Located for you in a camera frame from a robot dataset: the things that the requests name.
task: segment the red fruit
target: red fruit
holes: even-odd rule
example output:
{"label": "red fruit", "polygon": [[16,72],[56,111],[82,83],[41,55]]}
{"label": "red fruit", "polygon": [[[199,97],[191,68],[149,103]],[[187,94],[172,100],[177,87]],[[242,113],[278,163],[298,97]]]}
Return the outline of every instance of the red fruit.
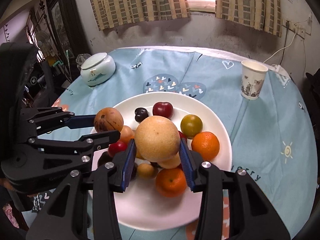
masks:
{"label": "red fruit", "polygon": [[157,102],[152,108],[152,114],[170,119],[173,116],[173,106],[169,102]]}
{"label": "red fruit", "polygon": [[178,131],[178,132],[179,132],[180,138],[185,138],[187,141],[187,137],[182,132],[180,132],[180,131]]}
{"label": "red fruit", "polygon": [[117,141],[109,145],[108,153],[110,157],[114,157],[117,153],[123,152],[127,149],[127,145],[122,141]]}

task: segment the mandarin orange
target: mandarin orange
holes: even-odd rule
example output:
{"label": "mandarin orange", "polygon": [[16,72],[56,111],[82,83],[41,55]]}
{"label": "mandarin orange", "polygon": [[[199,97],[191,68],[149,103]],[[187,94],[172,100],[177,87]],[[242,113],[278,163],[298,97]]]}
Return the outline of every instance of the mandarin orange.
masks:
{"label": "mandarin orange", "polygon": [[181,169],[163,169],[156,177],[156,189],[165,197],[177,197],[184,193],[187,181]]}
{"label": "mandarin orange", "polygon": [[200,153],[204,161],[212,161],[219,153],[220,143],[212,132],[201,132],[193,138],[191,148]]}

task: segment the curtain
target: curtain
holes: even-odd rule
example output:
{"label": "curtain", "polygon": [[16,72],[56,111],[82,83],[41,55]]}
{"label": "curtain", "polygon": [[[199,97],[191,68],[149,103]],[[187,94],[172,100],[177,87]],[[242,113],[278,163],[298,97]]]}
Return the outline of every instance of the curtain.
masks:
{"label": "curtain", "polygon": [[99,30],[190,17],[187,0],[90,0]]}
{"label": "curtain", "polygon": [[216,0],[217,18],[263,30],[278,37],[282,34],[280,0]]}

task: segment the small yellow fruit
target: small yellow fruit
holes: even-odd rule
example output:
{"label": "small yellow fruit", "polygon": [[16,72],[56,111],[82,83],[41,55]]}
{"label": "small yellow fruit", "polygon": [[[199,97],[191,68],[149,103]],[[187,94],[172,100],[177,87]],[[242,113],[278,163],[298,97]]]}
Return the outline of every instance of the small yellow fruit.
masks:
{"label": "small yellow fruit", "polygon": [[149,163],[142,163],[138,166],[137,173],[143,179],[154,179],[158,174],[158,169]]}
{"label": "small yellow fruit", "polygon": [[163,162],[159,162],[158,164],[164,169],[174,169],[178,167],[181,163],[179,153],[177,153],[173,158],[170,160],[166,160]]}
{"label": "small yellow fruit", "polygon": [[136,158],[140,159],[140,160],[144,160],[144,158],[141,156],[140,152],[137,149],[137,153],[136,153]]}

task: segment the white plate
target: white plate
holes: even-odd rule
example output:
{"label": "white plate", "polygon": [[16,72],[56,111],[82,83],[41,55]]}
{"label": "white plate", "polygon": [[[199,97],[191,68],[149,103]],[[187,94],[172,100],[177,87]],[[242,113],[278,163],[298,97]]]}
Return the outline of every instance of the white plate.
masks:
{"label": "white plate", "polygon": [[[173,105],[171,121],[178,130],[185,115],[199,116],[203,122],[203,131],[214,133],[220,142],[219,154],[212,163],[221,170],[231,170],[232,150],[228,133],[217,115],[200,101],[178,93],[153,92],[129,98],[114,107],[122,114],[124,125],[135,130],[139,124],[134,119],[134,110],[144,107],[152,115],[153,105],[157,102],[170,102]],[[191,140],[188,140],[188,145],[191,148]],[[98,159],[104,151],[105,149],[94,153],[92,170],[97,169]],[[199,217],[201,197],[202,193],[192,193],[187,188],[182,196],[166,198],[156,191],[154,179],[137,178],[130,182],[125,193],[115,193],[118,221],[139,230],[156,231],[180,227]]]}

